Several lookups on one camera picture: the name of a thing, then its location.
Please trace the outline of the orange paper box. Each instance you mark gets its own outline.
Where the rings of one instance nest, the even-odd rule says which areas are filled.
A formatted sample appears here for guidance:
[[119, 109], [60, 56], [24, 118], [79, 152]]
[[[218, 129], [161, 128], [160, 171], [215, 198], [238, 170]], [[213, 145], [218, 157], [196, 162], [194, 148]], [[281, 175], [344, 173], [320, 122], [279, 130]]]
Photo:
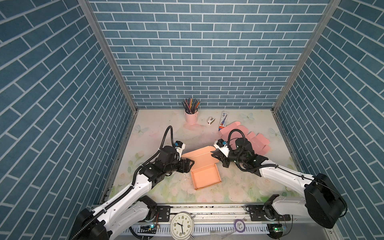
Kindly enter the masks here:
[[212, 152], [215, 150], [215, 147], [207, 146], [182, 155], [182, 159], [189, 159], [195, 162], [190, 170], [195, 190], [203, 189], [222, 181], [217, 167], [219, 160], [212, 157]]

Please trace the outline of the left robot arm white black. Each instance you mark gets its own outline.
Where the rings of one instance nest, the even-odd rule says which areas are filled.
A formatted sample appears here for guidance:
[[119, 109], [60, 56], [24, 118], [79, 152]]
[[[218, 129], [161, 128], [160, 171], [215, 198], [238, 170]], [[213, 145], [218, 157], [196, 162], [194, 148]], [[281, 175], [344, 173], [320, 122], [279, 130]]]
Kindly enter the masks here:
[[146, 194], [173, 172], [188, 173], [194, 161], [182, 159], [185, 144], [159, 149], [134, 173], [133, 181], [114, 197], [93, 210], [84, 209], [76, 217], [71, 240], [114, 240], [133, 224], [155, 215], [157, 203]]

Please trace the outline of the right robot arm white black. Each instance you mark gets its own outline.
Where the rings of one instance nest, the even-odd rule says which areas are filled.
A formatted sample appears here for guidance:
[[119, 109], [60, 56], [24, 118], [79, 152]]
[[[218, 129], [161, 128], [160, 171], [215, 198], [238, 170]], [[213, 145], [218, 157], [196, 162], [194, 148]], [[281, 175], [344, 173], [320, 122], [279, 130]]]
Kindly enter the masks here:
[[242, 172], [273, 180], [299, 194], [297, 198], [273, 194], [262, 208], [268, 220], [273, 221], [285, 215], [303, 216], [331, 229], [348, 210], [346, 201], [324, 174], [313, 176], [282, 167], [256, 154], [246, 139], [237, 139], [234, 149], [223, 139], [215, 141], [214, 146], [216, 149], [212, 157], [218, 159], [225, 168], [235, 163]]

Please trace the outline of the pink flat paper box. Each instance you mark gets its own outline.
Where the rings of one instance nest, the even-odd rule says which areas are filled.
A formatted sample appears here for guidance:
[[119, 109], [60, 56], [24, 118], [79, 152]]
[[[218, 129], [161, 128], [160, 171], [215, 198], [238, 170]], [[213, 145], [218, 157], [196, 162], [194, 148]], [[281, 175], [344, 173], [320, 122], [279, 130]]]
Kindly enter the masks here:
[[226, 127], [220, 127], [221, 138], [224, 141], [228, 141], [230, 131], [238, 129], [243, 132], [246, 139], [251, 143], [254, 152], [258, 155], [266, 156], [271, 147], [269, 146], [270, 141], [263, 134], [255, 134], [250, 132], [248, 128], [241, 125], [241, 122], [233, 122]]

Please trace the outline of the toothpaste tube packet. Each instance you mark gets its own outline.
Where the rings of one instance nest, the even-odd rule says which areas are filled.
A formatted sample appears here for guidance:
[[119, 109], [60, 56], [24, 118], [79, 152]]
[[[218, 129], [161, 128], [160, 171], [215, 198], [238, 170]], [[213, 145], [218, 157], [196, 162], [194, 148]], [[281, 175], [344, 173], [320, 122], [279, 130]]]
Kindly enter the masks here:
[[221, 119], [219, 122], [219, 131], [227, 126], [228, 114], [229, 114], [228, 112], [222, 111]]

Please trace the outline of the pink pencil cup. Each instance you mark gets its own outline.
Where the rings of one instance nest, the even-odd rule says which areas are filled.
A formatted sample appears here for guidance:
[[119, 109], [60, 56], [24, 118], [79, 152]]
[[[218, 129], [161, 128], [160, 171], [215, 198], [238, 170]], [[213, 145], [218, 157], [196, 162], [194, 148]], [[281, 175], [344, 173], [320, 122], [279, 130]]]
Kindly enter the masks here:
[[186, 123], [189, 125], [196, 124], [198, 122], [198, 116], [199, 112], [195, 112], [194, 114], [188, 114], [187, 112], [185, 112]]

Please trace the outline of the coloured pencils bunch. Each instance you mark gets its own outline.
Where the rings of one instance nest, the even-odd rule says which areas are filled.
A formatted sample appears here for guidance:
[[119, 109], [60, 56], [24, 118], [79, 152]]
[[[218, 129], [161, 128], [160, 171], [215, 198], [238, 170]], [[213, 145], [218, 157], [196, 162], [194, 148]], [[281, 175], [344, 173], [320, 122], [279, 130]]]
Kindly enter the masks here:
[[198, 111], [201, 101], [198, 99], [188, 98], [182, 101], [185, 113], [193, 115]]

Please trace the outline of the white alarm clock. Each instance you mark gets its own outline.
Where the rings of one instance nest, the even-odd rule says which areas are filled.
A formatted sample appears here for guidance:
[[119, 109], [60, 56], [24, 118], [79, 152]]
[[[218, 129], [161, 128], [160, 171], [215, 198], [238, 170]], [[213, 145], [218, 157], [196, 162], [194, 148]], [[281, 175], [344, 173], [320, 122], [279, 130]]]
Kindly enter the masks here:
[[170, 233], [174, 240], [193, 240], [194, 219], [187, 212], [176, 214], [170, 224]]

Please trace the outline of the purple tape roll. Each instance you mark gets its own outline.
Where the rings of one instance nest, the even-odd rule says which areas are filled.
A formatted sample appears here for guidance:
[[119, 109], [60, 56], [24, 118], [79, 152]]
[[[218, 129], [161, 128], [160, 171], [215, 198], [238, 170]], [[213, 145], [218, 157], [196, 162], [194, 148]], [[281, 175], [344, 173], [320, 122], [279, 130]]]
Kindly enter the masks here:
[[234, 222], [234, 229], [237, 233], [244, 233], [246, 230], [245, 221], [242, 219], [236, 219]]

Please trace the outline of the left circuit board green led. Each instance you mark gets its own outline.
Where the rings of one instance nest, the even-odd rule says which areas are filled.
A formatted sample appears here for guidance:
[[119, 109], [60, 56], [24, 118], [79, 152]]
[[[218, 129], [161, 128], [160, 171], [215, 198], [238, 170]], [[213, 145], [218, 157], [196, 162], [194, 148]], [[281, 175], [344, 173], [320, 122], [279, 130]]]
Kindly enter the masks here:
[[139, 234], [156, 234], [157, 227], [155, 225], [140, 225]]

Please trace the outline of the circuit board green led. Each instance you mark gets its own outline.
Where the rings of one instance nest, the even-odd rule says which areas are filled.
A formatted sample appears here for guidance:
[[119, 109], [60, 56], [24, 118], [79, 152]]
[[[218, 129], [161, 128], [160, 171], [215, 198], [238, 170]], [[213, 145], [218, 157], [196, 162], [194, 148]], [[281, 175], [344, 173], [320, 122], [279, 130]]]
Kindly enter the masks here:
[[139, 234], [156, 234], [157, 227], [155, 225], [140, 225]]
[[267, 236], [274, 240], [279, 240], [284, 234], [284, 227], [282, 224], [267, 224]]

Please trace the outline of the right circuit board green led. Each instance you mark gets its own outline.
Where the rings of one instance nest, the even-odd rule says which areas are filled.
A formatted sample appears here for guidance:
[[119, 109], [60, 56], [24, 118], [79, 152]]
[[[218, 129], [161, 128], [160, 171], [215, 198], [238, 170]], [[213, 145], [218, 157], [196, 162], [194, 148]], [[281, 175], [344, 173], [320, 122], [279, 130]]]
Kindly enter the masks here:
[[267, 236], [274, 240], [279, 240], [284, 234], [284, 227], [282, 224], [267, 224]]

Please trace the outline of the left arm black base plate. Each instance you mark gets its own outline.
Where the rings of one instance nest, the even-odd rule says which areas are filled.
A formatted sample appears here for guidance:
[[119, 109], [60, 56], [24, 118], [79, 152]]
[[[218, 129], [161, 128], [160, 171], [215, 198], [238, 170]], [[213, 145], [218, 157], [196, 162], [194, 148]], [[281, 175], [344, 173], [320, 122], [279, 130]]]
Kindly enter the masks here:
[[145, 222], [168, 222], [171, 215], [171, 206], [157, 206], [149, 209]]

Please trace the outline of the aluminium front rail frame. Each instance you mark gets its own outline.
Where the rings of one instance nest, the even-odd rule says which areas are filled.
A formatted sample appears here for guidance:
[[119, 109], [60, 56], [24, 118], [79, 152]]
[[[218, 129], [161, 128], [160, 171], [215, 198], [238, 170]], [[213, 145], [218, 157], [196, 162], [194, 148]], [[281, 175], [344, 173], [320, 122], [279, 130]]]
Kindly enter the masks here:
[[[319, 228], [320, 230], [326, 229], [309, 217], [291, 216], [288, 222], [278, 221], [251, 221], [249, 213], [245, 210], [247, 205], [244, 204], [175, 204], [171, 206], [171, 215], [168, 222], [145, 222], [140, 221], [133, 224], [131, 227], [123, 231], [119, 236], [132, 235], [136, 240], [153, 240], [156, 237], [173, 237], [170, 233], [170, 224], [172, 218], [180, 213], [187, 212], [194, 219], [195, 230], [193, 233], [194, 239], [198, 236], [219, 235], [222, 239], [227, 236], [234, 235], [265, 235], [267, 236], [267, 224], [282, 224], [284, 227], [284, 234], [282, 237], [291, 232], [294, 224], [299, 224], [300, 229], [305, 226]], [[244, 233], [237, 233], [234, 229], [234, 222], [236, 219], [245, 221], [246, 230]], [[139, 234], [140, 225], [155, 225], [157, 227], [156, 234]]]

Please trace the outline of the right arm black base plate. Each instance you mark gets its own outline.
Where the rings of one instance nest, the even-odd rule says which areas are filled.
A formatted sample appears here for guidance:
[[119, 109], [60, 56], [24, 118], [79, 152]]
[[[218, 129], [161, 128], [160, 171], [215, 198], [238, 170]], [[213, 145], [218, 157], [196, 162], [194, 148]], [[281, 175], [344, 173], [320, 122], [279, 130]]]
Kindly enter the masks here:
[[247, 205], [245, 210], [249, 213], [251, 221], [278, 221], [288, 222], [291, 220], [290, 215], [279, 215], [271, 206], [264, 205]]

